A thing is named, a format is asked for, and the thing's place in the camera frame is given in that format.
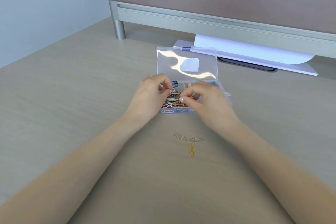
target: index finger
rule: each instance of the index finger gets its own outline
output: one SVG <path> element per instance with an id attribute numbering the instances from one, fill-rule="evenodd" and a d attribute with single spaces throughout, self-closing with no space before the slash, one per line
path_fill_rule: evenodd
<path id="1" fill-rule="evenodd" d="M 191 96 L 194 92 L 196 94 L 204 95 L 210 84 L 208 83 L 195 83 L 194 85 L 188 87 L 185 91 L 181 93 L 182 96 Z"/>
<path id="2" fill-rule="evenodd" d="M 152 76 L 151 79 L 154 80 L 157 85 L 162 84 L 165 88 L 168 89 L 173 88 L 170 79 L 165 74 L 156 74 Z"/>

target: light blue wall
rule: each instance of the light blue wall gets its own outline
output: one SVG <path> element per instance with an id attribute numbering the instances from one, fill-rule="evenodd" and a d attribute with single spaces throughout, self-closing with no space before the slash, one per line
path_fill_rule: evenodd
<path id="1" fill-rule="evenodd" d="M 0 67 L 110 15 L 108 0 L 0 0 Z"/>

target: person's right hand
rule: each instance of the person's right hand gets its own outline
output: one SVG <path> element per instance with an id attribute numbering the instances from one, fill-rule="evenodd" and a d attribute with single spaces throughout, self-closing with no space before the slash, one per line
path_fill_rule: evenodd
<path id="1" fill-rule="evenodd" d="M 202 103 L 197 102 L 199 96 L 203 97 Z M 198 81 L 183 91 L 180 97 L 182 98 L 180 101 L 182 100 L 182 102 L 197 112 L 201 120 L 219 134 L 228 132 L 230 128 L 240 124 L 220 87 Z"/>

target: person's left arm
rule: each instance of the person's left arm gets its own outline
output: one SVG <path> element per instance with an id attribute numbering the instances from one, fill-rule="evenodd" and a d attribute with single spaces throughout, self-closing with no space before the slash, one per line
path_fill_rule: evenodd
<path id="1" fill-rule="evenodd" d="M 158 94 L 160 84 L 166 90 Z M 123 145 L 158 113 L 170 89 L 164 74 L 142 81 L 126 113 L 5 202 L 0 223 L 67 223 Z"/>

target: person's left hand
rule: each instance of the person's left hand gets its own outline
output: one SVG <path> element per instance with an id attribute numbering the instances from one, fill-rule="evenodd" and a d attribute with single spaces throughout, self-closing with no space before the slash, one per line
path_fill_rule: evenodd
<path id="1" fill-rule="evenodd" d="M 159 90 L 163 90 L 160 84 L 165 90 L 159 94 Z M 140 83 L 125 115 L 145 125 L 159 112 L 172 89 L 171 81 L 165 74 L 146 78 Z"/>

